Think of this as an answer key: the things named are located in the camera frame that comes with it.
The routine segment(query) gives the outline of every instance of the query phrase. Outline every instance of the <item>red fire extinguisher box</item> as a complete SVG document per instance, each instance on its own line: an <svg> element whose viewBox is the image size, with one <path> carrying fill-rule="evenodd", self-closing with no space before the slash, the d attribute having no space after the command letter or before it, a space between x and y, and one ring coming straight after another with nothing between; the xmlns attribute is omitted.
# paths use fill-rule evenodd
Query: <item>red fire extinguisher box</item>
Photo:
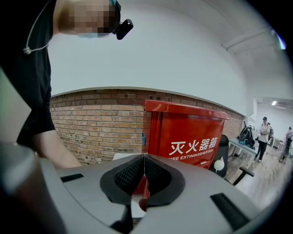
<svg viewBox="0 0 293 234"><path fill-rule="evenodd" d="M146 100L143 152L208 169L228 119L203 107Z"/></svg>

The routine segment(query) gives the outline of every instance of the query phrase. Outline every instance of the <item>man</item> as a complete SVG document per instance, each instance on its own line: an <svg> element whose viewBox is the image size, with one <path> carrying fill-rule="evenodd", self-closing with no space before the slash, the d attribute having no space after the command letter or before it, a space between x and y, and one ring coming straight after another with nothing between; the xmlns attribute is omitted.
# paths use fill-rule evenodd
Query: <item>man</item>
<svg viewBox="0 0 293 234"><path fill-rule="evenodd" d="M51 119L47 45L58 33L89 38L111 33L120 22L116 0L4 1L1 8L9 16L0 16L0 65L32 109L17 142L52 160L56 168L81 166L62 144Z"/></svg>
<svg viewBox="0 0 293 234"><path fill-rule="evenodd" d="M291 145L291 142L292 142L292 136L293 136L292 128L289 127L289 130L286 133L286 138L285 138L285 144L284 144L285 150L284 150L284 153L283 153L283 158L279 159L280 163L281 162L286 163L286 158L287 158L287 155L289 154L290 145Z"/></svg>
<svg viewBox="0 0 293 234"><path fill-rule="evenodd" d="M258 143L259 143L259 147L258 147L258 152L257 155L255 156L255 160L257 158L257 156L260 154L260 157L258 159L259 162L262 161L262 157L266 151L266 145L267 142L269 141L269 134L270 134L270 126L266 123L267 118L263 117L263 124L260 127L260 137L258 139Z"/></svg>

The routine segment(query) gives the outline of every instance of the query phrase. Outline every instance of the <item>white table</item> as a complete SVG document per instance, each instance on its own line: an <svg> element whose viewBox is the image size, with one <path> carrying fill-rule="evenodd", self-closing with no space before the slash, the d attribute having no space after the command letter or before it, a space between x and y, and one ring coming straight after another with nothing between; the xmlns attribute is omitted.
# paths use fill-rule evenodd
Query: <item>white table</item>
<svg viewBox="0 0 293 234"><path fill-rule="evenodd" d="M285 145L284 142L279 142L278 149L277 149L275 156L274 156L275 159L279 159L281 153L283 152L284 145Z"/></svg>
<svg viewBox="0 0 293 234"><path fill-rule="evenodd" d="M243 149L246 152L248 152L248 155L250 155L250 160L247 164L248 168L249 168L253 162L253 159L255 158L255 155L257 154L258 147L255 146L255 149L252 149L252 148L248 147L247 145L241 145L241 144L239 144L239 140L237 138L233 138L233 139L229 140L229 144L236 146L235 149L233 150L232 155L234 155L237 148Z"/></svg>

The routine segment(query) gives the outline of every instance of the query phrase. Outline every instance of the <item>white ceiling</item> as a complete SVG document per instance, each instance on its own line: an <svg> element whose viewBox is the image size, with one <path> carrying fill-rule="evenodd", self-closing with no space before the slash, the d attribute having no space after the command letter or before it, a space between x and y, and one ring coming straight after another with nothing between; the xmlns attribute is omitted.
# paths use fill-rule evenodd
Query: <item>white ceiling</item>
<svg viewBox="0 0 293 234"><path fill-rule="evenodd" d="M234 56L247 77L248 86L255 83L256 97L259 85L270 83L271 89L281 89L278 77L292 77L284 51L280 50L277 35L262 16L243 0L119 0L123 3L151 4L168 8L188 16L209 31ZM279 92L278 97L287 98Z"/></svg>

